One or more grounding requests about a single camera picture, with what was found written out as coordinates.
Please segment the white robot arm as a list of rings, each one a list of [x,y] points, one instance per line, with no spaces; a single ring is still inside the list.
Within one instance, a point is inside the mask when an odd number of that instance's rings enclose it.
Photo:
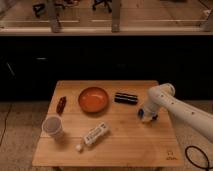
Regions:
[[[150,121],[164,107],[213,143],[213,115],[176,99],[174,95],[175,88],[170,83],[149,88],[140,108],[142,121]]]

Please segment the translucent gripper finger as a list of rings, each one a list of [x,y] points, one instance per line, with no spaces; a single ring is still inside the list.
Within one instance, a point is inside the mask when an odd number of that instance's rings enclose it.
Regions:
[[[152,117],[146,117],[145,116],[142,119],[142,123],[150,123],[150,122],[155,121],[155,120],[157,120],[157,115],[156,116],[152,116]]]

